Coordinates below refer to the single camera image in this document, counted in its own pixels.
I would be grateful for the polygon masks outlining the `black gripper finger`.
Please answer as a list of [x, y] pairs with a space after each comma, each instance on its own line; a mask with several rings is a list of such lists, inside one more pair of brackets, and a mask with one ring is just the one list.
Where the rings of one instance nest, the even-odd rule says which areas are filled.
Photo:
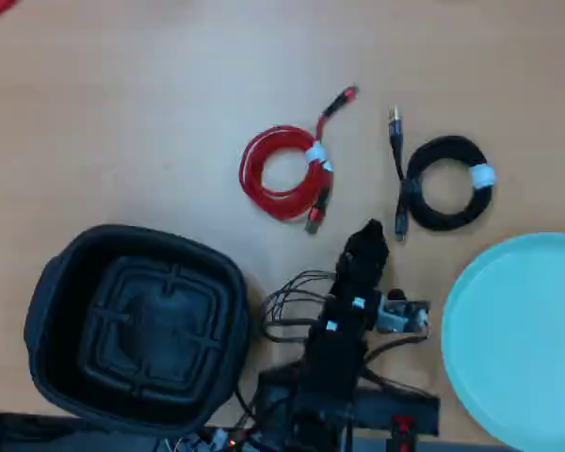
[[378, 222], [371, 218], [358, 232], [350, 237], [350, 249], [354, 255], [373, 257], [378, 250]]
[[384, 236], [382, 224], [376, 220], [370, 220], [370, 238], [372, 253], [379, 264], [385, 264], [388, 259], [388, 246]]

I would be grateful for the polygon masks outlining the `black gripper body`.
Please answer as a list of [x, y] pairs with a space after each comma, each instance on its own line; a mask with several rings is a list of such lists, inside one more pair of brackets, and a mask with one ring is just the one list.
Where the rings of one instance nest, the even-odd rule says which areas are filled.
[[335, 266], [333, 309], [342, 313], [362, 310], [375, 314], [381, 298], [378, 286], [386, 263], [379, 264], [374, 256], [354, 255], [349, 237]]

